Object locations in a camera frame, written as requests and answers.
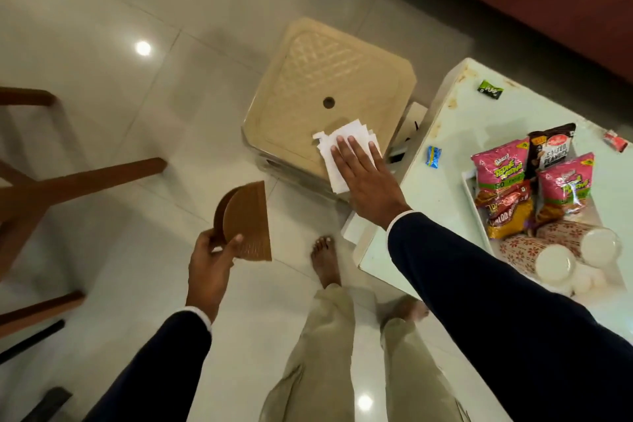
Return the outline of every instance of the blue candy wrapper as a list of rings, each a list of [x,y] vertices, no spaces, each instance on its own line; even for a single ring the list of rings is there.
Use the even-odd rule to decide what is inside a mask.
[[[430,145],[427,149],[427,165],[437,169],[437,163],[439,162],[440,155],[442,155],[442,149]]]

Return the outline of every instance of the stool seat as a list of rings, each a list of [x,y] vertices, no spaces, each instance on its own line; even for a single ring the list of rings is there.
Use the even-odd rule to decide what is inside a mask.
[[[286,30],[257,88],[244,138],[277,164],[328,180],[312,135],[359,119],[387,150],[415,83],[404,58],[301,18]]]

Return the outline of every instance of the navy blue jacket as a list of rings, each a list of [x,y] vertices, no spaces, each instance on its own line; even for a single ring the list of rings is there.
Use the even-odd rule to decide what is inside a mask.
[[[515,422],[632,418],[633,346],[584,307],[420,213],[396,221],[388,243]],[[85,420],[184,422],[210,346],[196,314],[172,315]]]

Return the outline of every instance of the wooden chair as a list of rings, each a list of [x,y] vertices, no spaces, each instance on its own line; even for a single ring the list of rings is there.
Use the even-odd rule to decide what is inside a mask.
[[[56,98],[45,90],[0,87],[0,106],[50,106]],[[0,179],[11,186],[0,188],[0,280],[36,229],[46,210],[82,195],[159,174],[167,162],[154,158],[64,177],[36,181],[0,161]],[[83,303],[75,291],[34,306],[0,315],[0,338]]]

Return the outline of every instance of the khaki pants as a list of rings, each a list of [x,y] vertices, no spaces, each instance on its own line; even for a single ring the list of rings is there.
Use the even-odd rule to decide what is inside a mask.
[[[354,304],[337,284],[319,290],[280,382],[259,422],[352,422],[349,372]],[[384,328],[389,422],[462,422],[468,418],[435,365],[415,324],[392,319]]]

